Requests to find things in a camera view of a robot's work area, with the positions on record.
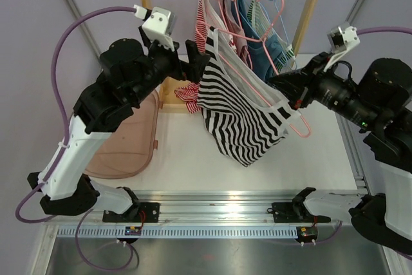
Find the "red white striped tank top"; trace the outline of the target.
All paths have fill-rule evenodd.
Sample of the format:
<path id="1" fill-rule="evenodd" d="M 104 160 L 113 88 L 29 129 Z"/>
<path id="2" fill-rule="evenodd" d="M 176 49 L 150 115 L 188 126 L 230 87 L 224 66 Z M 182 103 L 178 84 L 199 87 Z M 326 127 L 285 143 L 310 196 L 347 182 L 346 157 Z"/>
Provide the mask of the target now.
<path id="1" fill-rule="evenodd" d="M 209 26 L 227 30 L 226 24 L 211 5 L 210 0 L 198 0 L 196 12 L 194 40 L 200 52 L 205 53 L 205 44 Z M 189 83 L 186 86 L 176 88 L 175 96 L 185 103 L 189 113 L 197 113 L 201 110 L 198 106 L 199 83 Z"/>

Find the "black white striped tank top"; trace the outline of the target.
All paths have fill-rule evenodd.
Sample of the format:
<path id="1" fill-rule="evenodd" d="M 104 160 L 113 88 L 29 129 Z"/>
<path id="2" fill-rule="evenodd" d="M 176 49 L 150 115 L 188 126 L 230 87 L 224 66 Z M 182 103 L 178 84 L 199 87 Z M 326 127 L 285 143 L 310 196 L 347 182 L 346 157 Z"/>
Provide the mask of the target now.
<path id="1" fill-rule="evenodd" d="M 198 92 L 205 128 L 222 155 L 247 167 L 280 143 L 301 114 L 240 60 L 223 32 L 209 28 L 205 51 L 211 59 Z"/>

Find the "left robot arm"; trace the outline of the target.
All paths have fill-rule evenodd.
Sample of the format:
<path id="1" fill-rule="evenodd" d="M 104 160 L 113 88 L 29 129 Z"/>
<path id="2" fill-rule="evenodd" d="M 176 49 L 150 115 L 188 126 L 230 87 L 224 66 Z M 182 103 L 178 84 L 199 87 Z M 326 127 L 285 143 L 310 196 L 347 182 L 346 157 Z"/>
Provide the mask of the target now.
<path id="1" fill-rule="evenodd" d="M 76 101 L 53 163 L 28 175 L 32 191 L 43 195 L 40 206 L 47 220 L 90 210 L 116 214 L 125 222 L 138 217 L 140 200 L 130 188 L 99 184 L 85 170 L 101 145 L 166 78 L 200 82 L 211 57 L 192 40 L 185 46 L 187 61 L 180 60 L 177 42 L 167 49 L 147 37 L 142 43 L 119 39 L 100 55 L 102 72 Z"/>

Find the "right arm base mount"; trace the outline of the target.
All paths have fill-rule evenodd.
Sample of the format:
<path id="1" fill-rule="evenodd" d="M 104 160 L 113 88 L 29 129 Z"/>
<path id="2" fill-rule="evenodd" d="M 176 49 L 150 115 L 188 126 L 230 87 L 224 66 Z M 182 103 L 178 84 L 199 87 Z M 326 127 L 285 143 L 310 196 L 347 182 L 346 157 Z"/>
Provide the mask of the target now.
<path id="1" fill-rule="evenodd" d="M 330 223 L 327 216 L 315 216 L 308 212 L 302 204 L 293 202 L 274 202 L 267 208 L 275 223 Z"/>

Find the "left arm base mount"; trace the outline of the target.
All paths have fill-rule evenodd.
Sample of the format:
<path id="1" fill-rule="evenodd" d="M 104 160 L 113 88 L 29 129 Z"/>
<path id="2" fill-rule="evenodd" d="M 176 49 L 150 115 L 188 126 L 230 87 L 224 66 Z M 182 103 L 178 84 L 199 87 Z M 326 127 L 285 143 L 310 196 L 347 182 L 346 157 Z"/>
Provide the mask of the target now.
<path id="1" fill-rule="evenodd" d="M 102 221 L 105 223 L 158 223 L 160 215 L 160 204 L 157 202 L 141 202 L 139 207 L 117 214 L 105 211 Z"/>

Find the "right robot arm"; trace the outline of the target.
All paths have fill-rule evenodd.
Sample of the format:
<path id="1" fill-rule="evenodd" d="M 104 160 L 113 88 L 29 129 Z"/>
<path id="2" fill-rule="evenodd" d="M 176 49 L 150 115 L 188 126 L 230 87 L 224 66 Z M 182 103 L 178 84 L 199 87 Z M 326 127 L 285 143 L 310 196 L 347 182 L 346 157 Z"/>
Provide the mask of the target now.
<path id="1" fill-rule="evenodd" d="M 365 239 L 404 256 L 411 255 L 411 68 L 392 58 L 374 60 L 359 82 L 336 74 L 347 61 L 329 53 L 313 57 L 301 69 L 272 77 L 294 109 L 318 102 L 364 134 L 384 174 L 385 190 L 350 198 L 306 188 L 295 198 L 293 216 L 350 222 Z"/>

